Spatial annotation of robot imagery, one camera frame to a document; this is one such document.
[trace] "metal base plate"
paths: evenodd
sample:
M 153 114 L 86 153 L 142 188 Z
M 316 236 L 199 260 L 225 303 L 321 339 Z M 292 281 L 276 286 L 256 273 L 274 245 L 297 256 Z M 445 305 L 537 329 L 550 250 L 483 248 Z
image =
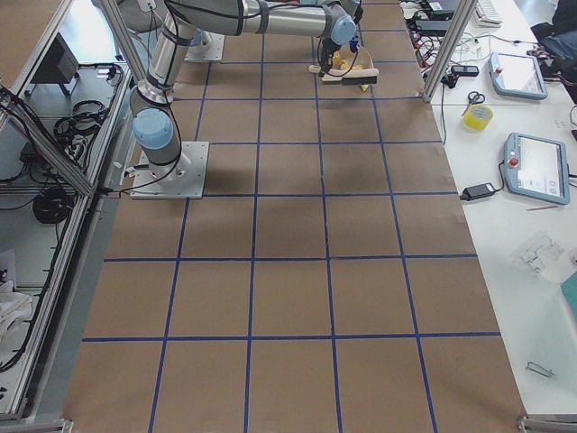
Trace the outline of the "metal base plate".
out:
M 186 167 L 178 166 L 183 170 L 182 176 L 175 180 L 161 180 L 144 187 L 143 185 L 155 181 L 148 170 L 136 172 L 133 186 L 136 188 L 130 195 L 135 199 L 165 199 L 165 198 L 202 198 L 205 187 L 206 163 L 208 162 L 208 142 L 182 142 L 183 161 L 190 161 Z M 139 164 L 148 164 L 144 152 Z
M 187 56 L 184 58 L 186 63 L 197 63 L 204 61 L 220 61 L 223 59 L 224 51 L 224 35 L 211 33 L 213 42 L 204 52 L 194 52 L 193 49 L 188 49 Z

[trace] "black scissors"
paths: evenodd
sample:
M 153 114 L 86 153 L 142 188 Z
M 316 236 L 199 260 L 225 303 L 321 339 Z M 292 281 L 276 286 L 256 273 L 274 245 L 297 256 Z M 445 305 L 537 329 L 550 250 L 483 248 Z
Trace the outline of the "black scissors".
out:
M 469 100 L 469 104 L 467 105 L 465 111 L 463 111 L 463 114 L 461 116 L 465 115 L 470 106 L 474 106 L 476 104 L 482 104 L 483 102 L 485 102 L 485 96 L 477 91 L 473 91 L 469 95 L 467 95 L 467 99 Z

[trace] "keyboard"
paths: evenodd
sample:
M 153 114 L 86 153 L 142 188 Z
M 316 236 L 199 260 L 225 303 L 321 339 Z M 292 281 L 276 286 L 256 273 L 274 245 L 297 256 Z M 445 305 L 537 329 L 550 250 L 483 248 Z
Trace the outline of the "keyboard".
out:
M 473 15 L 480 27 L 500 27 L 503 23 L 491 0 L 478 0 Z

